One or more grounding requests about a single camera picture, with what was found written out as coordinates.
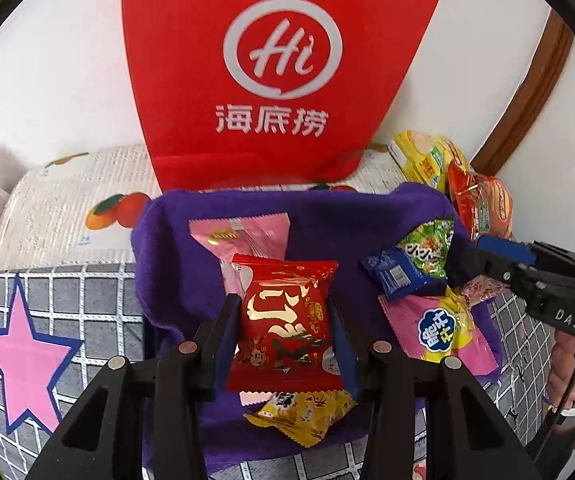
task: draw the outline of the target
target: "silver bolt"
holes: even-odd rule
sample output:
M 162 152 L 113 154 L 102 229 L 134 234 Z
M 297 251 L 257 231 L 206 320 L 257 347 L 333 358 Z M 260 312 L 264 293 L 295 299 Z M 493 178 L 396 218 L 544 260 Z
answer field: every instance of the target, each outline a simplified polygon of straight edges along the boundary
M 112 359 L 108 361 L 108 367 L 110 370 L 119 370 L 123 366 L 126 365 L 125 357 L 121 357 L 120 355 L 115 355 Z
M 379 354 L 389 354 L 392 351 L 392 345 L 390 345 L 387 341 L 376 341 L 372 348 L 375 352 Z
M 194 341 L 184 341 L 179 345 L 179 352 L 182 354 L 194 354 L 199 349 L 199 345 Z
M 443 362 L 445 363 L 445 366 L 451 370 L 458 370 L 463 364 L 461 359 L 454 357 L 453 355 L 448 355 Z

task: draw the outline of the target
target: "blue snack package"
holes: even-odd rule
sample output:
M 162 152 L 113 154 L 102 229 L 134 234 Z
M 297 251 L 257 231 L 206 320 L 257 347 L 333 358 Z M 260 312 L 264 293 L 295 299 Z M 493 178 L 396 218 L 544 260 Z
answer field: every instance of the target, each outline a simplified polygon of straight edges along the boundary
M 369 256 L 361 264 L 380 283 L 390 301 L 400 300 L 432 281 L 399 247 L 385 249 L 380 254 Z

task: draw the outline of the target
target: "human hand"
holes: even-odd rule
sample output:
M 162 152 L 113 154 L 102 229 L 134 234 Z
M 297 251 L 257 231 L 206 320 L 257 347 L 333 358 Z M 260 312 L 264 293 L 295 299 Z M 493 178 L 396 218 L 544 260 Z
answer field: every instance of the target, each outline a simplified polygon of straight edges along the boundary
M 571 379 L 575 367 L 575 337 L 556 330 L 554 332 L 556 344 L 552 348 L 551 368 L 547 377 L 545 391 L 552 406 L 558 406 L 561 403 L 565 389 Z M 564 410 L 569 410 L 575 402 L 575 383 Z

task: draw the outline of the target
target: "yellow bread package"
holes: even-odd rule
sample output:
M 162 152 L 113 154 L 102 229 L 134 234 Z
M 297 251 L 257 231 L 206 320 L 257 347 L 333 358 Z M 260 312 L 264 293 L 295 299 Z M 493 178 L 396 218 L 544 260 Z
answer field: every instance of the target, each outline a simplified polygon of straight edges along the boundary
M 345 390 L 280 393 L 258 412 L 245 413 L 244 417 L 261 428 L 274 426 L 301 446 L 312 447 L 354 406 L 356 402 Z
M 445 176 L 451 161 L 464 171 L 471 171 L 463 152 L 447 137 L 408 130 L 395 136 L 388 149 L 407 180 L 427 184 L 442 193 L 445 193 Z

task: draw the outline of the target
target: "white circle logo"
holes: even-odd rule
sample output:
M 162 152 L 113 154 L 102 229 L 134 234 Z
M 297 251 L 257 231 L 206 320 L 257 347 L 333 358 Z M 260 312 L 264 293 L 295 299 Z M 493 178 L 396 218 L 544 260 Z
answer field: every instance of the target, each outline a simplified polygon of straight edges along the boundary
M 285 10 L 304 14 L 318 22 L 327 33 L 330 41 L 330 55 L 328 56 L 327 63 L 314 79 L 299 88 L 283 92 L 280 88 L 262 85 L 248 76 L 239 62 L 238 47 L 242 35 L 252 23 L 263 16 Z M 290 22 L 287 19 L 283 19 L 274 29 L 274 32 L 270 35 L 265 45 L 260 45 L 260 48 L 250 52 L 250 59 L 256 60 L 254 74 L 257 77 L 261 77 L 264 74 L 268 60 L 273 55 L 281 56 L 277 64 L 277 75 L 283 75 L 288 60 L 293 54 L 298 54 L 295 62 L 296 73 L 299 75 L 307 75 L 312 72 L 313 67 L 306 66 L 306 64 L 312 54 L 314 45 L 313 37 L 309 36 L 309 46 L 303 47 L 301 51 L 296 47 L 305 34 L 303 28 L 298 29 L 288 44 L 284 46 L 277 44 L 289 26 Z M 296 99 L 321 89 L 338 69 L 342 54 L 343 40 L 341 40 L 339 27 L 337 27 L 330 14 L 318 5 L 306 0 L 263 0 L 262 2 L 254 4 L 237 16 L 228 28 L 225 40 L 223 41 L 223 59 L 226 62 L 226 67 L 228 67 L 232 78 L 248 92 L 260 97 L 280 100 Z

